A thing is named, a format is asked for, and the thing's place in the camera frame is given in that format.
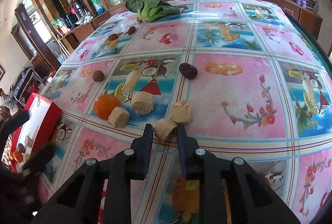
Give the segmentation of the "orange tangerine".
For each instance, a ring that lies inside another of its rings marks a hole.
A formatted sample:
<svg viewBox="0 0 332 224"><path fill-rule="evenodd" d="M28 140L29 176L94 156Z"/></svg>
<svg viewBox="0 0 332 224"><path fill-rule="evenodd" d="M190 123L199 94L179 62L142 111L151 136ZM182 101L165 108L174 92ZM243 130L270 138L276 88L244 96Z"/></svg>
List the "orange tangerine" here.
<svg viewBox="0 0 332 224"><path fill-rule="evenodd" d="M114 95L101 95L93 105L93 111L100 119L107 120L114 108L120 106L120 101Z"/></svg>
<svg viewBox="0 0 332 224"><path fill-rule="evenodd" d="M22 162L23 162L23 155L22 155L22 153L21 153L20 151L18 151L18 150L15 150L15 151L13 152L13 158L15 159L15 161L16 161L17 163L22 163Z"/></svg>

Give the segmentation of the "brown longan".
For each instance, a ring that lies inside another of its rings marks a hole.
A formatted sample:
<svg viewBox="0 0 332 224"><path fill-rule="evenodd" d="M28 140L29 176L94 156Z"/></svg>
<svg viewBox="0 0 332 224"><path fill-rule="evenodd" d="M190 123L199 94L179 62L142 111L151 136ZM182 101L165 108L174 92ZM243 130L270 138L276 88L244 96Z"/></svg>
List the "brown longan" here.
<svg viewBox="0 0 332 224"><path fill-rule="evenodd" d="M17 150L23 154L25 153L25 146L22 143L19 143L17 146Z"/></svg>
<svg viewBox="0 0 332 224"><path fill-rule="evenodd" d="M105 79L105 75L104 75L103 71L97 70L92 73L92 79L95 82L102 82Z"/></svg>

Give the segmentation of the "dark red jujube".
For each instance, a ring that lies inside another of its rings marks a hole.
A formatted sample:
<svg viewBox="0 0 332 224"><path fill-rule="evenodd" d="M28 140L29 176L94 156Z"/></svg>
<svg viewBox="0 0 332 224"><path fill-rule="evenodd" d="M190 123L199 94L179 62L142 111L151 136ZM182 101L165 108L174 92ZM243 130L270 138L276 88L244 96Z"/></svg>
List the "dark red jujube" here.
<svg viewBox="0 0 332 224"><path fill-rule="evenodd" d="M189 63L180 64L179 71L186 79L189 80L195 79L198 75L197 68Z"/></svg>

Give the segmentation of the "seated person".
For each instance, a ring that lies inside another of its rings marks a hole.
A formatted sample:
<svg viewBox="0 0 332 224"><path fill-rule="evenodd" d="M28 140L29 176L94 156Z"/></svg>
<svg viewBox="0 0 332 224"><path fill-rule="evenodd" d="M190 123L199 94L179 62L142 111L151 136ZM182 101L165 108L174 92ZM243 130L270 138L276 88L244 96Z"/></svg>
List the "seated person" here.
<svg viewBox="0 0 332 224"><path fill-rule="evenodd" d="M18 105L16 99L11 92L9 95L5 94L2 88L0 88L0 95L3 105L9 110L10 115L14 116L18 112Z"/></svg>

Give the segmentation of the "red white shallow box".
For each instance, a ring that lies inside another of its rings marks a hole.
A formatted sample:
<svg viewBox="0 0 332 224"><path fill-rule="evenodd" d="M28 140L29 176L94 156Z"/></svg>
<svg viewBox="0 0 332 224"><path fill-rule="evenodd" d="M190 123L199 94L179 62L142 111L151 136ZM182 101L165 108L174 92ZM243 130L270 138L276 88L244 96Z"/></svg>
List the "red white shallow box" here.
<svg viewBox="0 0 332 224"><path fill-rule="evenodd" d="M30 95L24 110L29 113L30 118L14 132L11 152L17 150L18 144L25 144L25 139L29 137L32 146L26 146L25 152L30 155L48 143L62 110L48 98L36 93Z"/></svg>

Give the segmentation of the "dark side table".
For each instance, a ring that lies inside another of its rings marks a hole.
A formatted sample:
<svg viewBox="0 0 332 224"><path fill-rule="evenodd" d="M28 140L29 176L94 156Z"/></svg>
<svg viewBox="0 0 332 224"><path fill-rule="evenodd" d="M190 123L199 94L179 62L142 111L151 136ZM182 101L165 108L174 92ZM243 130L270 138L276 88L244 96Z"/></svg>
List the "dark side table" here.
<svg viewBox="0 0 332 224"><path fill-rule="evenodd" d="M25 105L28 97L28 89L33 82L44 84L41 77L33 68L25 68L17 77L12 89L13 97L18 101L21 106Z"/></svg>

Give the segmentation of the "fruit pattern tablecloth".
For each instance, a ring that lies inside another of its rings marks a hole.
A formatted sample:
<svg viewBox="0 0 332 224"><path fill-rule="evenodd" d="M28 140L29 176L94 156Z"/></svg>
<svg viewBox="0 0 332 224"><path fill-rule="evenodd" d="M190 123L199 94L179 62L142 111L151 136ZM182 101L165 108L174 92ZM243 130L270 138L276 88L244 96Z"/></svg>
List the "fruit pattern tablecloth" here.
<svg viewBox="0 0 332 224"><path fill-rule="evenodd" d="M179 14L151 23L128 11L112 16L57 71L44 96L63 114L42 200L87 159L113 157L187 100L187 134L220 158L244 158L301 223L310 223L331 193L329 60L276 4L191 0L191 11L176 7ZM128 35L131 26L136 32ZM113 33L118 38L109 41ZM180 73L182 63L197 68L195 79ZM97 70L102 82L92 79ZM154 99L145 115L131 109L140 91ZM93 111L106 94L130 114L122 129Z"/></svg>

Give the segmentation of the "black thermos jug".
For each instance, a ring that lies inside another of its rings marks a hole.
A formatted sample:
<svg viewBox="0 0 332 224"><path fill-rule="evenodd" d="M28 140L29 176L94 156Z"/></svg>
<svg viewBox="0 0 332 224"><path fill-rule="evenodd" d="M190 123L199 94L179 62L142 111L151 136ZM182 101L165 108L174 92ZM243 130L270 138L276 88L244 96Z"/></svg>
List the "black thermos jug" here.
<svg viewBox="0 0 332 224"><path fill-rule="evenodd" d="M85 17L89 14L89 11L82 0L74 0L72 3L72 7L76 11L76 15L78 20L82 23Z"/></svg>

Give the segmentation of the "red jujube far left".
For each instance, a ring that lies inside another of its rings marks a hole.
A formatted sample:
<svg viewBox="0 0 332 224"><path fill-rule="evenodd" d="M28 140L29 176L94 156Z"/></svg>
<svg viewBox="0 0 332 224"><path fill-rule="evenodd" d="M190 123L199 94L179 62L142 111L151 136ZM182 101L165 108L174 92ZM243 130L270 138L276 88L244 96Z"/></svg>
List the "red jujube far left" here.
<svg viewBox="0 0 332 224"><path fill-rule="evenodd" d="M113 33L113 34L111 34L110 36L108 36L108 40L109 41L113 41L113 40L116 40L118 38L118 35L117 34L115 34L115 33Z"/></svg>

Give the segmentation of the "green water bottle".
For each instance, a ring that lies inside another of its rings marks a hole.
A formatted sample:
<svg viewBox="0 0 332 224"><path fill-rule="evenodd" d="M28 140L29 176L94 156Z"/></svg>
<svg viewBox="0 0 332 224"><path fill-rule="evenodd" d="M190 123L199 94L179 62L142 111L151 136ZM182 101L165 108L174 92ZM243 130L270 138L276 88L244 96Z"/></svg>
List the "green water bottle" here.
<svg viewBox="0 0 332 224"><path fill-rule="evenodd" d="M91 3L95 7L98 14L102 14L106 11L101 0L91 0Z"/></svg>

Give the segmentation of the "red jujube near cabbage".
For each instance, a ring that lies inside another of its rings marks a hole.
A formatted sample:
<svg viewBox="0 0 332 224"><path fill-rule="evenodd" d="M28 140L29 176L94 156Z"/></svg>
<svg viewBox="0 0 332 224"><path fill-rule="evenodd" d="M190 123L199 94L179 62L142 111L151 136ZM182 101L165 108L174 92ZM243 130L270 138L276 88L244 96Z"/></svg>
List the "red jujube near cabbage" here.
<svg viewBox="0 0 332 224"><path fill-rule="evenodd" d="M136 32L136 27L135 26L131 26L129 29L128 29L128 35L132 35L134 34L134 32Z"/></svg>

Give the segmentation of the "green bok choy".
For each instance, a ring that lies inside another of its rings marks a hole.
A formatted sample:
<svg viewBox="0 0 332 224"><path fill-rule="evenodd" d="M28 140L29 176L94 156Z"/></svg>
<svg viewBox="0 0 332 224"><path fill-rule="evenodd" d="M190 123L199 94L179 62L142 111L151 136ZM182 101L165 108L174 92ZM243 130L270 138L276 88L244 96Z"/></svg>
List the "green bok choy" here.
<svg viewBox="0 0 332 224"><path fill-rule="evenodd" d="M163 0L127 0L125 6L132 13L136 13L143 22L153 22L159 18L179 14L176 6Z"/></svg>

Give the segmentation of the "wooden low cabinet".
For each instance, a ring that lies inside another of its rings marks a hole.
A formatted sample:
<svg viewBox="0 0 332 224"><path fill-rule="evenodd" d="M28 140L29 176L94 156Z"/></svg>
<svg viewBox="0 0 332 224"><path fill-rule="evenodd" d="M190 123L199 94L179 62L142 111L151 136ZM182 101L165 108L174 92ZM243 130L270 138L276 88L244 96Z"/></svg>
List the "wooden low cabinet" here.
<svg viewBox="0 0 332 224"><path fill-rule="evenodd" d="M165 0L172 5L180 6L180 11L188 12L193 10L193 8L186 7L191 0ZM304 9L301 6L297 5L292 0L253 0L255 4L262 3L267 1L270 3L275 3L278 5L283 12L290 16L292 19L297 21L301 28L304 29L310 36L315 40L318 39L319 32L321 29L322 18L320 18L313 11ZM69 50L69 53L72 53L77 46L85 40L91 33L93 33L97 28L102 26L107 19L112 16L115 16L119 13L124 13L127 11L125 3L120 3L116 6L108 8L104 13L94 17L89 23L81 25L71 30L67 34L61 36L57 35L58 42L62 42L65 47Z"/></svg>

